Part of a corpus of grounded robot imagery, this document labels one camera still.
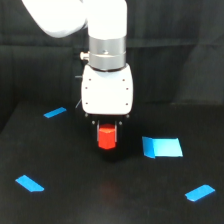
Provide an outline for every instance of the blue tape strip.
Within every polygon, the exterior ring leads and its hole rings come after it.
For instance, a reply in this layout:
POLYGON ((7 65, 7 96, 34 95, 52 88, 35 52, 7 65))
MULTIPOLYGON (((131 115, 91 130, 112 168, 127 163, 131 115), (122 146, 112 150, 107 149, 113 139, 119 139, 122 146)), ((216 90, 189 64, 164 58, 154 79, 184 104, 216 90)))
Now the blue tape strip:
POLYGON ((39 184, 31 180, 29 177, 26 175, 23 175, 22 177, 16 179, 16 182, 22 185, 24 188, 26 188, 30 192, 35 192, 35 191, 43 191, 44 188, 41 187, 39 184))
POLYGON ((58 108, 58 109, 56 109, 56 110, 53 110, 53 111, 51 111, 51 112, 49 112, 49 113, 44 114, 44 116, 45 116, 46 118, 51 118, 51 117, 54 117, 54 116, 56 116, 56 115, 58 115, 58 114, 60 114, 60 113, 65 112, 65 111, 66 111, 65 108, 60 107, 60 108, 58 108))
POLYGON ((178 139, 153 139, 153 148, 156 156, 183 156, 178 139))
POLYGON ((187 197, 187 199, 189 201, 197 201, 198 199, 203 198, 206 195, 211 194, 214 191, 215 191, 215 189, 213 189, 209 185, 203 185, 203 186, 185 194, 185 196, 187 197))
POLYGON ((147 157, 150 157, 152 159, 155 159, 155 153, 154 153, 154 148, 153 148, 153 139, 147 138, 147 137, 142 137, 142 142, 143 142, 144 155, 147 157))
POLYGON ((152 139, 142 137, 144 155, 150 158, 156 156, 182 157, 183 153, 178 139, 152 139))

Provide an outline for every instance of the black surface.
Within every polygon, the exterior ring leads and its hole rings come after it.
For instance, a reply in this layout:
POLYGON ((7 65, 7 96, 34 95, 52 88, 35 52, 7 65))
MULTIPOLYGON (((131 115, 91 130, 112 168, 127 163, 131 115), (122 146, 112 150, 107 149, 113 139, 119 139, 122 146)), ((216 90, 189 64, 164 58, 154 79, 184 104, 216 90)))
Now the black surface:
POLYGON ((94 148, 81 108, 43 117, 57 106, 20 103, 1 133, 1 223, 223 223, 224 107, 136 105, 126 154, 110 161, 94 148), (141 136, 178 137, 184 157, 146 158, 141 136), (24 174, 44 192, 18 185, 24 174), (188 201, 203 184, 216 192, 188 201))

